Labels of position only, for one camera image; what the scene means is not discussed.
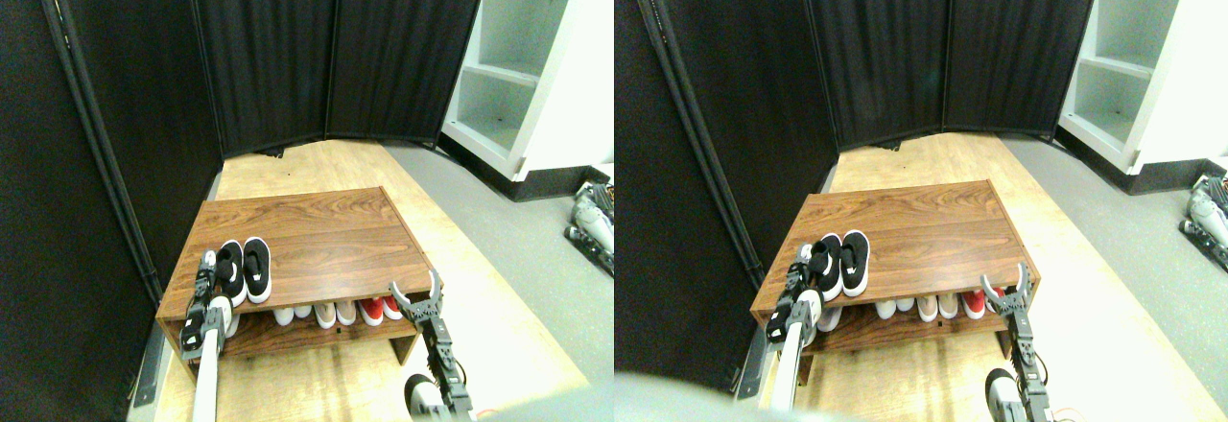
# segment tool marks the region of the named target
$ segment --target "black curtain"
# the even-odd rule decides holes
[[[837,156],[808,5],[657,1],[682,56],[680,80],[694,94],[758,259],[770,265],[806,195],[819,191]]]
[[[165,288],[221,168],[192,0],[58,0]]]
[[[12,421],[119,420],[154,304],[56,42],[41,0],[0,0],[0,407]]]
[[[615,0],[614,17],[619,162],[651,166],[620,179],[615,369],[728,390],[756,287],[726,215],[771,261],[836,159],[807,1]]]
[[[942,128],[948,0],[810,0],[841,150]]]
[[[479,0],[338,0],[329,136],[435,142]]]
[[[335,0],[196,0],[226,157],[324,132]]]
[[[1092,0],[952,0],[948,129],[1052,136]]]
[[[726,233],[635,0],[614,0],[619,234],[614,369],[728,388],[755,291]]]

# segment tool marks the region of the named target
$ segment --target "black sneaker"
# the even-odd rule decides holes
[[[248,238],[243,243],[243,278],[247,281],[247,296],[253,303],[269,299],[269,293],[273,292],[273,276],[269,274],[271,260],[269,245],[260,237]]]
[[[828,265],[828,270],[815,271],[819,278],[819,293],[823,294],[823,302],[829,302],[835,299],[840,294],[840,236],[829,233],[823,236],[818,243],[810,248],[810,266],[814,265],[815,258],[819,254],[826,255],[828,260],[831,263]]]
[[[844,271],[844,292],[847,297],[861,296],[869,281],[869,239],[861,231],[849,231],[840,250],[840,264]]]
[[[217,250],[217,285],[222,287],[222,294],[231,299],[231,307],[238,307],[247,301],[247,283],[243,280],[243,247],[238,242],[230,240]]]

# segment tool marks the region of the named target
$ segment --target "white shelving unit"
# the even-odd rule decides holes
[[[443,134],[512,182],[613,162],[613,0],[481,0]]]
[[[1059,125],[1130,175],[1147,163],[1224,155],[1228,140],[1194,136],[1201,144],[1189,148],[1190,137],[1183,140],[1176,131],[1228,128],[1218,120],[1228,120],[1221,103],[1228,92],[1223,5],[1224,0],[1095,0]],[[1183,88],[1174,79],[1218,79],[1224,85],[1212,92],[1207,83]],[[1202,109],[1189,110],[1191,91]],[[1210,124],[1184,125],[1201,120]]]

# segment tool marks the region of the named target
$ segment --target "wooden shoe rack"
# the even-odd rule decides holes
[[[954,319],[921,321],[917,307],[883,320],[874,312],[880,301],[960,293],[980,287],[980,276],[1005,287],[1019,281],[1018,264],[1040,286],[1040,274],[989,180],[920,188],[808,195],[752,305],[755,320],[768,323],[785,286],[785,272],[802,244],[826,233],[844,237],[851,229],[869,238],[869,281],[855,298],[844,294],[824,308],[844,307],[831,332],[819,332],[803,356],[938,339],[962,334],[998,334],[1009,356],[1006,323],[987,312],[979,320],[960,307]],[[803,366],[803,373],[809,370]]]
[[[235,309],[238,330],[226,340],[221,359],[389,340],[404,364],[418,335],[409,320],[367,326],[356,318],[350,326],[321,329],[314,314],[281,326],[271,312],[387,296],[392,281],[406,294],[427,296],[431,263],[383,188],[203,202],[155,315],[177,358],[200,256],[230,239],[242,243],[253,236],[273,254],[273,292],[264,303],[247,301]],[[178,361],[195,377],[196,363]]]

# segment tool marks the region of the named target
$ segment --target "gray carpet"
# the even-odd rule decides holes
[[[1190,193],[1126,195],[1056,147],[1030,137],[1001,137],[1228,412],[1228,274],[1176,229]]]
[[[613,377],[614,280],[562,237],[573,200],[515,204],[442,151],[395,142],[386,148],[495,265],[585,377]]]

